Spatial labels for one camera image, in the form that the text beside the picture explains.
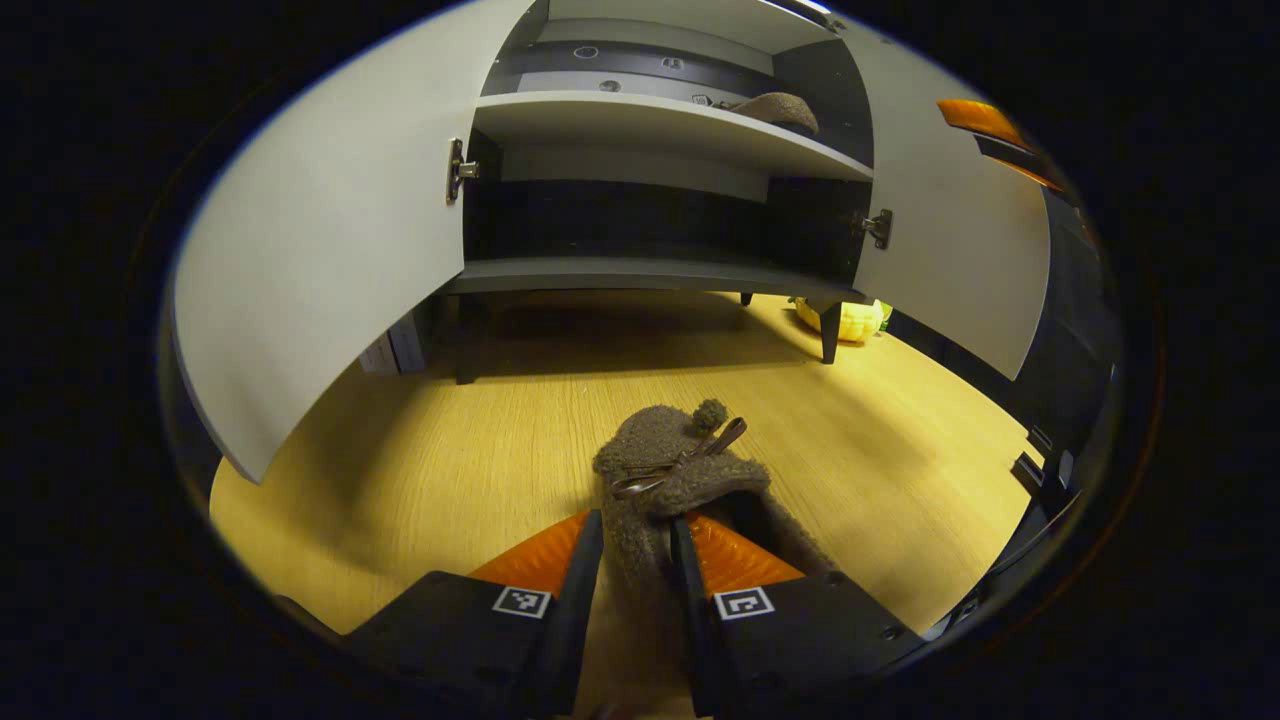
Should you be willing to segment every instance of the wooden floor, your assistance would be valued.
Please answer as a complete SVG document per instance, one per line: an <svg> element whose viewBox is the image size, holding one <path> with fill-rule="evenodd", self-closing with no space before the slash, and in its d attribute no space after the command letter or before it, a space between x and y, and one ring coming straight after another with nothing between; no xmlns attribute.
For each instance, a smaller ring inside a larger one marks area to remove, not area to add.
<svg viewBox="0 0 1280 720"><path fill-rule="evenodd" d="M631 413L723 401L733 447L841 569L916 632L978 580L1027 507L1010 474L1025 430L887 333L832 366L782 297L660 291L506 296L489 366L347 370L261 487L223 461L211 516L246 566L339 633L430 570L465 574L599 507L591 456ZM691 717L677 659L636 630L602 565L577 700ZM616 650L628 648L628 651Z"/></svg>

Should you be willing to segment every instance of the fuzzy slipper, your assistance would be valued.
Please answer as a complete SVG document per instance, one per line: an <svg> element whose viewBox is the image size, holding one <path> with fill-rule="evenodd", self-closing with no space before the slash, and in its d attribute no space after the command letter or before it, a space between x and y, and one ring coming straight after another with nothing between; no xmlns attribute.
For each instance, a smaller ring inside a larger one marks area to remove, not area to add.
<svg viewBox="0 0 1280 720"><path fill-rule="evenodd" d="M621 570L627 594L648 612L678 618L671 520L691 510L806 575L836 569L769 495L764 465L718 447L745 429L736 419L716 436L726 416L717 400L703 401L692 415L666 405L645 407L622 423L591 464L604 480L605 552ZM685 457L671 465L681 454Z"/></svg>
<svg viewBox="0 0 1280 720"><path fill-rule="evenodd" d="M818 118L803 97L787 92L765 92L746 102L717 102L717 108L776 124L791 132L813 137L818 135Z"/></svg>

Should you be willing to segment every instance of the orange light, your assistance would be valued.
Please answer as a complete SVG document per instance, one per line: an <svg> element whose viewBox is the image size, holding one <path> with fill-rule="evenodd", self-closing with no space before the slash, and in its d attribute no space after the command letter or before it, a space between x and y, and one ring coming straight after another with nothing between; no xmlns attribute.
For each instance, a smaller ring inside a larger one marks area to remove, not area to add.
<svg viewBox="0 0 1280 720"><path fill-rule="evenodd" d="M1005 118L1004 113L986 102L938 100L938 109L942 110L942 118L951 127L987 135L997 140L1004 140L1010 145L1016 145L1028 152L1034 152L1032 146L1014 129L1014 124L1009 122L1009 118Z"/></svg>
<svg viewBox="0 0 1280 720"><path fill-rule="evenodd" d="M1056 184L1053 184L1048 179L1042 178L1041 176L1038 176L1038 174L1028 170L1027 168L1019 168L1018 165L1015 165L1012 163L1006 163L1006 161L1001 160L1000 158L991 158L991 159L995 160L995 161L997 161L997 163L1000 163L1001 165L1005 165L1006 168L1012 168L1012 169L1018 170L1019 173L1023 173L1024 176L1032 178L1033 181L1043 184L1044 187L1047 187L1050 190L1056 190L1059 192L1062 192L1061 187L1057 187Z"/></svg>

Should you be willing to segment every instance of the yellow pumpkin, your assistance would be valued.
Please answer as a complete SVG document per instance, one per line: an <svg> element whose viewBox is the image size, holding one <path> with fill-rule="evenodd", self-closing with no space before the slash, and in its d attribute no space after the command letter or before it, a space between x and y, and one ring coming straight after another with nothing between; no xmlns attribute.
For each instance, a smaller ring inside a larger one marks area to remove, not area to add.
<svg viewBox="0 0 1280 720"><path fill-rule="evenodd" d="M804 297L796 297L796 315L805 322L810 328L815 331L822 331L822 319L809 304L804 301ZM881 328L884 323L884 307L881 306L881 301L877 300L870 305L859 305L856 302L841 302L840 304L840 340L847 342L864 342L867 338L876 334L876 331Z"/></svg>

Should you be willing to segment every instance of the orange gripper pad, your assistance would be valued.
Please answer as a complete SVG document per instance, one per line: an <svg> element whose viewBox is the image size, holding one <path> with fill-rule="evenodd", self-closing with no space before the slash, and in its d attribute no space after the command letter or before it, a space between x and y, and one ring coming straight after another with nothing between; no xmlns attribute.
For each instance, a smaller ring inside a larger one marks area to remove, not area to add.
<svg viewBox="0 0 1280 720"><path fill-rule="evenodd" d="M707 598L718 592L740 591L795 580L804 573L778 556L699 512L687 512L689 533L698 551Z"/></svg>
<svg viewBox="0 0 1280 720"><path fill-rule="evenodd" d="M556 523L485 562L468 577L500 585L549 592L559 600L577 536L586 525L589 514L590 510L584 510Z"/></svg>

